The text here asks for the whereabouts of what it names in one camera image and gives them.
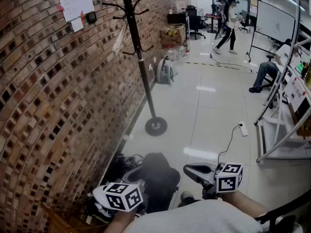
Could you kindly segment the person's shoe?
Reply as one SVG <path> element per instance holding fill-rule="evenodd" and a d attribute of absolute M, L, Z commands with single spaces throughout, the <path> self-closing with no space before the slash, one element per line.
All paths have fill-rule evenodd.
<path fill-rule="evenodd" d="M 178 207 L 183 207 L 195 202 L 193 194 L 188 191 L 182 192 L 182 194 L 180 195 L 180 199 L 181 202 Z"/>

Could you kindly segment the black standing desk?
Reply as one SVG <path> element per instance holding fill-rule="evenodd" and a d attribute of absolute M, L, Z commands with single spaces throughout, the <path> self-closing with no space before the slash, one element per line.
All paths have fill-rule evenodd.
<path fill-rule="evenodd" d="M 208 21 L 208 19 L 211 20 L 210 26 L 207 26 L 207 32 L 216 34 L 217 30 L 214 29 L 214 21 L 217 21 L 220 17 L 214 14 L 205 14 L 204 18 L 205 21 Z"/>

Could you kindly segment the black monitor screen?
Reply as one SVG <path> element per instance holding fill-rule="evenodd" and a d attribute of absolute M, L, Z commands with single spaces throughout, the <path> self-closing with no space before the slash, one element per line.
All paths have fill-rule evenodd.
<path fill-rule="evenodd" d="M 311 37 L 311 30 L 309 30 L 306 26 L 300 24 L 299 27 L 299 35 L 298 35 L 298 42 L 302 42 L 304 40 L 307 40 Z M 310 51 L 311 48 L 311 42 L 303 44 L 301 47 L 304 47 L 306 50 Z"/>

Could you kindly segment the white metal shelf rack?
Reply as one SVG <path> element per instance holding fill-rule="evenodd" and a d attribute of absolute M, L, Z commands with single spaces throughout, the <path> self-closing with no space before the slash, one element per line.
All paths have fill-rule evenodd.
<path fill-rule="evenodd" d="M 292 60 L 294 50 L 301 45 L 311 42 L 311 37 L 298 42 L 298 31 L 301 17 L 301 0 L 296 3 L 295 30 L 291 42 L 289 58 L 285 67 L 277 66 L 279 72 L 264 105 L 264 109 L 257 117 L 254 125 L 259 132 L 259 155 L 256 162 L 265 159 L 276 160 L 311 160 L 311 136 L 305 139 L 298 136 L 296 131 L 311 115 L 311 89 L 306 85 L 298 71 L 298 62 Z M 295 75 L 306 91 L 306 98 L 298 108 L 301 119 L 294 125 L 285 87 L 292 75 Z"/>

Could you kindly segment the person's grey shirt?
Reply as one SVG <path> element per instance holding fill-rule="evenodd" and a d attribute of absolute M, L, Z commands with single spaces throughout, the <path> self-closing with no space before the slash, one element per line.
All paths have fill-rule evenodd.
<path fill-rule="evenodd" d="M 249 215 L 221 200 L 201 200 L 135 219 L 123 233 L 262 233 Z"/>

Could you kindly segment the person's right forearm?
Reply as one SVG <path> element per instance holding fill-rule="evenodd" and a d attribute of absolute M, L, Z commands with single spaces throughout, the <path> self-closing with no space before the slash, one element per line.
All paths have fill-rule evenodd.
<path fill-rule="evenodd" d="M 264 206 L 252 200 L 240 191 L 220 193 L 218 194 L 218 197 L 220 197 L 223 201 L 235 206 L 252 218 L 257 218 L 268 212 Z"/>

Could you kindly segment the large white paper sheet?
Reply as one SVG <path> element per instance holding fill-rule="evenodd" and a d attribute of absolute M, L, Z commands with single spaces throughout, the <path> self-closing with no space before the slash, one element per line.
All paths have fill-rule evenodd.
<path fill-rule="evenodd" d="M 63 15 L 66 22 L 72 21 L 81 16 L 94 11 L 92 0 L 59 0 L 64 8 Z"/>

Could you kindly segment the black case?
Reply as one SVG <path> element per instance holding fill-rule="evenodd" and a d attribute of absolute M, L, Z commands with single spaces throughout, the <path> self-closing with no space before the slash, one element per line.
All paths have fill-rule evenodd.
<path fill-rule="evenodd" d="M 188 16 L 186 13 L 178 13 L 178 14 L 168 14 L 167 15 L 167 23 L 168 24 L 186 24 Z"/>

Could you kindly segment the white long shoehorn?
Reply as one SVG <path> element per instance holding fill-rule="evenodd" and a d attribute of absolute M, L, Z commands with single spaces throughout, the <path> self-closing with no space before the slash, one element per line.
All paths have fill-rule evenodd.
<path fill-rule="evenodd" d="M 115 41 L 115 43 L 113 45 L 112 52 L 115 56 L 117 56 L 120 52 L 122 41 L 123 41 L 124 35 L 127 31 L 127 28 L 128 28 L 128 24 L 125 23 L 125 25 L 122 27 L 122 29 L 121 29 L 118 37 L 117 37 L 117 40 Z"/>

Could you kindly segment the yellow black box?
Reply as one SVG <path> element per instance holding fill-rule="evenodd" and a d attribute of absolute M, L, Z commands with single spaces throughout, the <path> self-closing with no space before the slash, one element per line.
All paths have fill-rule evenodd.
<path fill-rule="evenodd" d="M 299 110 L 294 112 L 293 107 L 291 104 L 289 104 L 289 110 L 290 114 L 293 120 L 294 125 L 298 123 L 298 121 L 301 119 L 302 114 L 299 114 Z M 311 136 L 311 115 L 304 121 L 304 123 L 297 129 L 296 131 L 298 136 L 302 136 L 304 139 L 306 137 Z"/>

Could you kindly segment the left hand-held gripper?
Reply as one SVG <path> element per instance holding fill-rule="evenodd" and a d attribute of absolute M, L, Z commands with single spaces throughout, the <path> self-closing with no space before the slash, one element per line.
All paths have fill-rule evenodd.
<path fill-rule="evenodd" d="M 142 166 L 126 172 L 122 183 L 109 183 L 96 187 L 92 191 L 95 201 L 105 209 L 112 211 L 146 214 L 148 195 L 144 193 L 146 178 L 141 172 Z"/>

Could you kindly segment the black coat rack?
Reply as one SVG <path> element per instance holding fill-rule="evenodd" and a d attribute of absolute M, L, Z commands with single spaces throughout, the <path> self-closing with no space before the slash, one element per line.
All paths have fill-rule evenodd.
<path fill-rule="evenodd" d="M 131 34 L 131 38 L 132 38 L 132 42 L 133 42 L 133 46 L 134 46 L 134 52 L 133 53 L 123 52 L 123 54 L 136 55 L 138 57 L 138 66 L 140 69 L 143 87 L 145 90 L 146 98 L 147 98 L 150 113 L 151 113 L 151 118 L 145 124 L 145 131 L 150 136 L 160 136 L 166 132 L 168 125 L 167 125 L 167 122 L 165 119 L 156 116 L 154 103 L 153 103 L 152 95 L 151 95 L 151 90 L 150 90 L 150 86 L 149 86 L 149 82 L 148 82 L 147 72 L 146 72 L 146 68 L 145 68 L 145 62 L 144 62 L 144 59 L 142 57 L 142 54 L 144 52 L 150 51 L 154 46 L 150 46 L 147 50 L 143 50 L 143 48 L 141 46 L 135 16 L 136 15 L 142 15 L 146 12 L 149 12 L 149 9 L 146 9 L 140 13 L 136 13 L 135 8 L 140 1 L 141 0 L 137 0 L 133 4 L 132 0 L 123 0 L 124 7 L 117 5 L 117 4 L 105 3 L 105 2 L 103 2 L 102 5 L 118 7 L 121 10 L 123 10 L 123 12 L 124 12 L 124 16 L 122 18 L 127 19 L 128 27 L 130 30 L 130 34 Z"/>

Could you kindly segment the black bag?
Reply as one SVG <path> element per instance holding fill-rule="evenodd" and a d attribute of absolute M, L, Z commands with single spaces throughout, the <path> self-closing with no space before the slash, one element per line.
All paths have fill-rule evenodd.
<path fill-rule="evenodd" d="M 180 173 L 170 167 L 163 153 L 149 153 L 142 162 L 146 178 L 144 193 L 148 195 L 146 213 L 167 211 L 180 182 Z"/>

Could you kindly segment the black office chair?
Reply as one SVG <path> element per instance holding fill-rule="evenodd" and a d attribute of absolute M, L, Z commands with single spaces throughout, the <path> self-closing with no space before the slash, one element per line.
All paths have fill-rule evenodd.
<path fill-rule="evenodd" d="M 250 32 L 250 15 L 247 11 L 242 10 L 241 16 L 242 16 L 242 21 L 240 22 L 239 30 L 240 31 L 244 30 L 249 33 Z"/>
<path fill-rule="evenodd" d="M 201 17 L 197 15 L 196 8 L 193 5 L 188 5 L 186 11 L 189 16 L 190 35 L 194 35 L 195 40 L 197 40 L 198 35 L 206 39 L 206 37 L 199 32 L 199 30 L 206 28 L 206 26 L 203 24 Z"/>

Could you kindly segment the small white paper sheet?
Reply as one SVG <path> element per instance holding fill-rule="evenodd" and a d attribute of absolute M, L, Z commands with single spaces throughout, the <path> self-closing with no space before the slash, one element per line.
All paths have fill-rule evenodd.
<path fill-rule="evenodd" d="M 79 30 L 81 30 L 84 27 L 82 19 L 80 17 L 75 19 L 75 20 L 72 20 L 71 26 L 72 26 L 72 29 L 74 32 L 78 32 Z"/>

